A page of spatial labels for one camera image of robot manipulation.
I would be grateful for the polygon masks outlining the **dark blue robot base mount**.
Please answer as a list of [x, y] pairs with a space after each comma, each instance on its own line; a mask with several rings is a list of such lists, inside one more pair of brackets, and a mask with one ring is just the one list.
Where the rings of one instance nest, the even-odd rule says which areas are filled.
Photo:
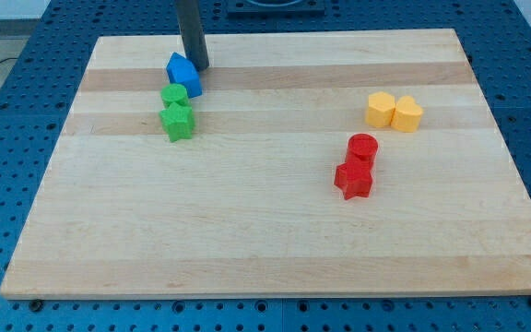
[[226, 0], [225, 4], [227, 16], [231, 18], [251, 15], [322, 15], [325, 12], [325, 0]]

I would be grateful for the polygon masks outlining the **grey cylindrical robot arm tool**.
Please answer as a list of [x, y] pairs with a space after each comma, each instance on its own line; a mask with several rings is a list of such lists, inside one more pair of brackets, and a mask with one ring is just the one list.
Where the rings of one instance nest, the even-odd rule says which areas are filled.
[[184, 52], [198, 72], [209, 67], [205, 33], [198, 0], [174, 0]]

